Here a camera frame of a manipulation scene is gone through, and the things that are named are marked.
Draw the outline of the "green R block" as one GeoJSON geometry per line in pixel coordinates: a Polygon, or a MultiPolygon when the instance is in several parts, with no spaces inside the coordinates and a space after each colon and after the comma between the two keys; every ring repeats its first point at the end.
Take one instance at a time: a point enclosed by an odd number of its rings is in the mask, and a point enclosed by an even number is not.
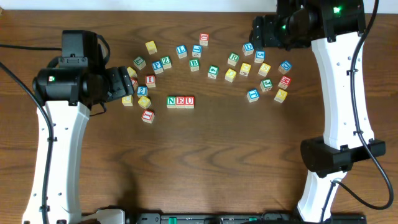
{"type": "Polygon", "coordinates": [[[228,57],[228,64],[231,66],[235,66],[238,61],[239,61],[239,55],[234,52],[231,52],[228,57]]]}

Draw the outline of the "green N block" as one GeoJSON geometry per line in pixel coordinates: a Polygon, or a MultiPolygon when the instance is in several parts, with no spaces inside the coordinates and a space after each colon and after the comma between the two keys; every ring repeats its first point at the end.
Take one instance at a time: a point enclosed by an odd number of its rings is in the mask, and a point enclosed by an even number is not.
{"type": "Polygon", "coordinates": [[[166,98],[166,105],[167,108],[176,108],[176,97],[175,96],[168,96],[166,98]]]}

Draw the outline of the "red E block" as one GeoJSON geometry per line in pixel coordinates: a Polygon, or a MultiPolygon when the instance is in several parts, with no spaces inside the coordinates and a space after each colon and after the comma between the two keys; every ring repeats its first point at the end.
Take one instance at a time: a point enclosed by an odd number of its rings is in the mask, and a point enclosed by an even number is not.
{"type": "Polygon", "coordinates": [[[185,108],[185,97],[184,96],[176,96],[176,108],[185,108]]]}

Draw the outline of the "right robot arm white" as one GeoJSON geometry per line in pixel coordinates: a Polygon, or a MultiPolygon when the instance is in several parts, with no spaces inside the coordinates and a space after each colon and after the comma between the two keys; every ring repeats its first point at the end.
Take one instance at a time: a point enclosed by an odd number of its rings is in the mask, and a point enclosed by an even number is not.
{"type": "Polygon", "coordinates": [[[373,20],[362,1],[278,0],[274,15],[253,20],[254,48],[311,48],[322,84],[325,130],[301,142],[308,174],[302,198],[285,223],[365,223],[355,215],[331,214],[336,191],[354,163],[376,162],[386,144],[374,137],[368,120],[362,52],[373,20]]]}

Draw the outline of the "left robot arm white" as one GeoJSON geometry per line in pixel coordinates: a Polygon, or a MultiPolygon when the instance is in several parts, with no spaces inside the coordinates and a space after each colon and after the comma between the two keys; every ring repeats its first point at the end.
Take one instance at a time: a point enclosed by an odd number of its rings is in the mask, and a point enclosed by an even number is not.
{"type": "Polygon", "coordinates": [[[39,142],[23,223],[80,223],[81,145],[92,106],[131,96],[125,66],[106,68],[109,45],[87,30],[65,30],[62,54],[33,80],[39,142]]]}

